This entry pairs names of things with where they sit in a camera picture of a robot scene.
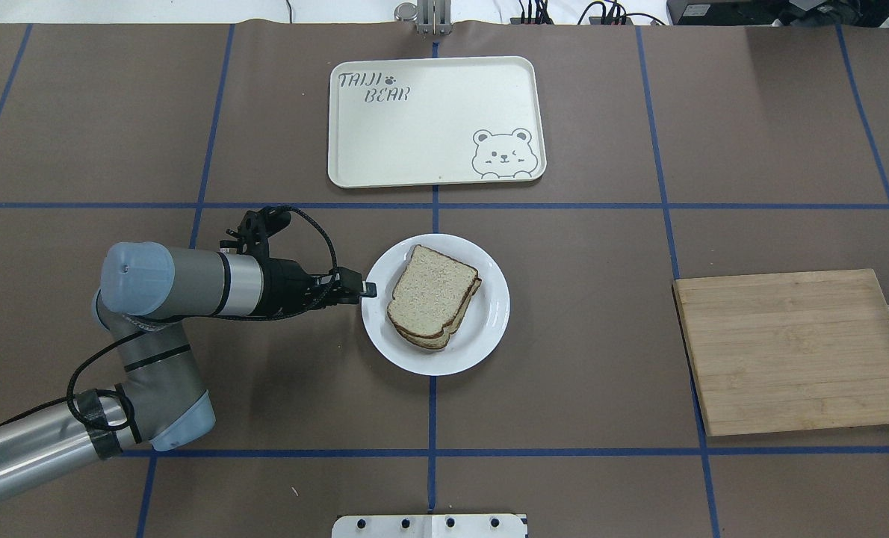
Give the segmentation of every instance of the cartoon bear face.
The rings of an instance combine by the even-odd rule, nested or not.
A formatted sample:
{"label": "cartoon bear face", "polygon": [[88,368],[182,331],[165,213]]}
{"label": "cartoon bear face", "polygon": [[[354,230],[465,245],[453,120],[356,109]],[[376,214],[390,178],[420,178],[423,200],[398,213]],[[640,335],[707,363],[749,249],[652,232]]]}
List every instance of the cartoon bear face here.
{"label": "cartoon bear face", "polygon": [[532,177],[537,170],[537,156],[530,148],[530,132],[514,129],[510,134],[492,134],[485,129],[474,133],[478,145],[471,167],[482,179]]}

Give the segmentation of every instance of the white label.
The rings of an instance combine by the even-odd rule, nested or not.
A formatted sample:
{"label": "white label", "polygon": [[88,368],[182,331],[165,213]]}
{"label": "white label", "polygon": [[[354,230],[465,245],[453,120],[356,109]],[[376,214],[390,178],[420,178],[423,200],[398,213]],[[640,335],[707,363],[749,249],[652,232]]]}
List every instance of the white label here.
{"label": "white label", "polygon": [[691,4],[684,10],[684,17],[702,17],[710,11],[710,4]]}

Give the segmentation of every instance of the bread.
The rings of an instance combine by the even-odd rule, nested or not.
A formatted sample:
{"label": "bread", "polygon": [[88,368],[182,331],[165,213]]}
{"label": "bread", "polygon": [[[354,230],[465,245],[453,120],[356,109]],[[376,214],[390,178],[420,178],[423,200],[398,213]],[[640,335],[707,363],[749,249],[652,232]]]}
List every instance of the bread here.
{"label": "bread", "polygon": [[481,286],[478,269],[415,245],[388,303],[394,329],[412,344],[441,350],[461,327]]}

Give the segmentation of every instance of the blue joint cap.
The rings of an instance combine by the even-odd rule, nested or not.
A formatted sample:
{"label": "blue joint cap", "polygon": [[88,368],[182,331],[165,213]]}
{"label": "blue joint cap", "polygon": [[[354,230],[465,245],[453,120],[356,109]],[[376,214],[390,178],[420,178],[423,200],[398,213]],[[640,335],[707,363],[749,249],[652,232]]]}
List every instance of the blue joint cap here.
{"label": "blue joint cap", "polygon": [[162,430],[160,435],[150,439],[150,442],[157,452],[165,452],[185,443],[194,442],[209,433],[212,426],[215,426],[215,412],[212,411],[212,401],[208,397],[208,391],[205,391],[205,394],[186,409],[182,416],[179,416],[167,429]]}
{"label": "blue joint cap", "polygon": [[145,316],[165,303],[175,278],[175,263],[164,246],[116,243],[103,260],[99,290],[107,309]]}

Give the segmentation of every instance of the bamboo cutting board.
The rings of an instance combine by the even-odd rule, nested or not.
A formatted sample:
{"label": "bamboo cutting board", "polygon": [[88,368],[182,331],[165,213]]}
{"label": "bamboo cutting board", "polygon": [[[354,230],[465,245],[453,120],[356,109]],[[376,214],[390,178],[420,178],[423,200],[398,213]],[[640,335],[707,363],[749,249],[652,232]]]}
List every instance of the bamboo cutting board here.
{"label": "bamboo cutting board", "polygon": [[709,436],[889,424],[889,309],[872,269],[680,279]]}

